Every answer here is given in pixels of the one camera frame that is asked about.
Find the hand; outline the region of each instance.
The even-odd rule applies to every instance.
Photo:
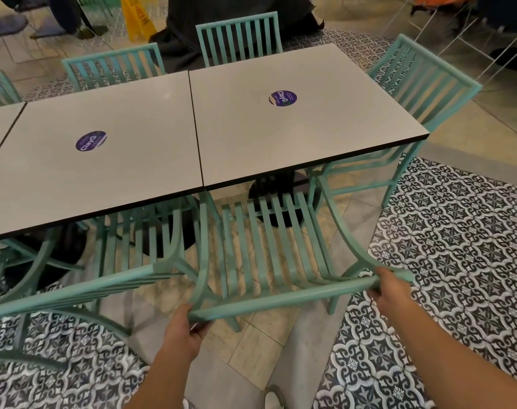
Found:
[[[207,322],[198,330],[190,331],[188,313],[192,309],[190,304],[182,304],[175,310],[170,323],[164,332],[162,349],[171,353],[181,353],[187,356],[190,361],[194,360],[200,351],[202,340],[206,337],[213,322]]]
[[[375,273],[380,277],[381,292],[374,289],[366,292],[376,302],[380,313],[392,322],[398,314],[404,313],[406,306],[415,304],[410,296],[410,284],[397,278],[385,267],[376,268]]]

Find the purple round sticker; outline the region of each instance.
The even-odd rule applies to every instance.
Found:
[[[289,106],[296,102],[296,95],[288,90],[279,90],[272,93],[269,100],[276,106]]]
[[[96,130],[95,132],[87,133],[85,136],[77,140],[75,147],[78,151],[91,151],[92,149],[96,149],[98,146],[101,146],[103,142],[105,142],[105,139],[107,139],[107,134],[101,130]]]

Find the person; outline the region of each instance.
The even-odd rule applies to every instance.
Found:
[[[517,408],[517,380],[444,331],[412,299],[407,282],[387,268],[379,267],[376,273],[380,290],[367,292],[397,332],[439,409]],[[182,305],[175,312],[148,375],[124,409],[182,406],[190,363],[210,327],[208,323],[191,331],[187,318],[190,309],[190,305]],[[289,409],[275,386],[266,389],[262,407]]]

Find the wet floor sign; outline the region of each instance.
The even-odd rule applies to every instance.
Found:
[[[120,0],[131,41],[148,41],[157,32],[140,0]]]

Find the forearm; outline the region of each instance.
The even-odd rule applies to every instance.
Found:
[[[517,407],[517,381],[453,339],[415,302],[390,319],[439,409]]]
[[[184,353],[160,349],[143,384],[124,409],[180,408],[191,361]]]

